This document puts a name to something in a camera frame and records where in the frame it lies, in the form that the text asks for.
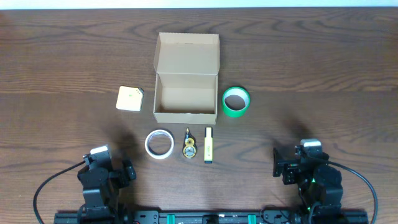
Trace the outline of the white tape roll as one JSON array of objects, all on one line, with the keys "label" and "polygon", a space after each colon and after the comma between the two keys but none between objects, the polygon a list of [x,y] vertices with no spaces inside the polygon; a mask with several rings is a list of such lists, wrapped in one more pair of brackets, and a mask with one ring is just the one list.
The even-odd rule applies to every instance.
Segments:
[{"label": "white tape roll", "polygon": [[172,133],[166,129],[156,129],[150,132],[145,141],[146,153],[156,160],[163,160],[173,153],[175,141]]}]

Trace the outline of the yellow sticky note pad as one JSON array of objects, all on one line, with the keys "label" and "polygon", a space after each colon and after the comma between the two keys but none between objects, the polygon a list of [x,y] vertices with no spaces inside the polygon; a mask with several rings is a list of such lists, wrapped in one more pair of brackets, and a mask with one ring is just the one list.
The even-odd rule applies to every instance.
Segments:
[{"label": "yellow sticky note pad", "polygon": [[144,91],[137,87],[120,86],[116,108],[126,111],[140,111],[144,99]]}]

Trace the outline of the yellow highlighter pen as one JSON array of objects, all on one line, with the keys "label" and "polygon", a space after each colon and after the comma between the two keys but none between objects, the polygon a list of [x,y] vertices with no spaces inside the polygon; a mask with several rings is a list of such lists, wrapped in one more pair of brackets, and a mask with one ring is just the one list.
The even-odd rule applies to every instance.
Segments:
[{"label": "yellow highlighter pen", "polygon": [[213,128],[206,127],[204,143],[204,162],[211,164],[213,162]]}]

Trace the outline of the green tape roll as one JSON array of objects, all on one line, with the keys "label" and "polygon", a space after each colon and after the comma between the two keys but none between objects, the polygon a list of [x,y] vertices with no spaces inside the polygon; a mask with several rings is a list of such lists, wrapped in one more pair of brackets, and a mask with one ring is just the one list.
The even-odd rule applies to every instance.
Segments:
[{"label": "green tape roll", "polygon": [[222,97],[223,112],[231,118],[242,117],[251,104],[249,93],[239,86],[228,88]]}]

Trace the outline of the brown cardboard box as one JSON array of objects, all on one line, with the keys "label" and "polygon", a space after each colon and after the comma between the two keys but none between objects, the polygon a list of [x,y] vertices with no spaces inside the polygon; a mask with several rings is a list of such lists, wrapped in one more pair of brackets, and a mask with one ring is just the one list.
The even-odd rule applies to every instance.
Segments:
[{"label": "brown cardboard box", "polygon": [[216,123],[218,34],[159,33],[154,69],[153,114],[158,123]]}]

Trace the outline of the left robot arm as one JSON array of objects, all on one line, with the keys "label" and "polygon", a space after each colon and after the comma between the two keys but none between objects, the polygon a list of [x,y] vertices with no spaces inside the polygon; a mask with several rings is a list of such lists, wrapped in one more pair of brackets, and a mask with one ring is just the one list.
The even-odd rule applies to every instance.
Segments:
[{"label": "left robot arm", "polygon": [[119,203],[119,190],[136,179],[129,159],[114,169],[107,156],[85,156],[86,166],[79,170],[78,180],[83,186],[85,204],[78,210],[78,223],[134,223],[132,213]]}]

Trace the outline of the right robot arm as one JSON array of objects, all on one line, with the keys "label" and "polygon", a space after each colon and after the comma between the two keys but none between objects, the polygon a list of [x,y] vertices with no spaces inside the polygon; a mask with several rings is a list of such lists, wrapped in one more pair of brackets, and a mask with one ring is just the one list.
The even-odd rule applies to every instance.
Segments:
[{"label": "right robot arm", "polygon": [[273,176],[282,176],[285,185],[297,185],[303,203],[293,222],[316,223],[338,217],[343,196],[341,172],[327,164],[329,155],[321,146],[300,144],[295,152],[298,158],[285,160],[273,149]]}]

